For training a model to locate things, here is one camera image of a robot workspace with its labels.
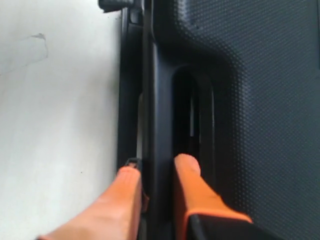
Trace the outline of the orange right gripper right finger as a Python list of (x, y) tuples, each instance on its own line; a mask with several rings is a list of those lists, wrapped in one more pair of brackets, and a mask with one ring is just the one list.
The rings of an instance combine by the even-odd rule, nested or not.
[(205, 215), (228, 220), (239, 220), (251, 224), (244, 213), (228, 207), (201, 177), (198, 161), (191, 155), (181, 153), (174, 158), (174, 225), (177, 240), (187, 238), (190, 216)]

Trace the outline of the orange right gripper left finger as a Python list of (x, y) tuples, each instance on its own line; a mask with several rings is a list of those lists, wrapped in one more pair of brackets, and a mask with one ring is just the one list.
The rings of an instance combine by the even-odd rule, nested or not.
[(149, 198), (142, 184), (142, 160), (130, 158), (111, 185), (88, 208), (39, 240), (136, 240)]

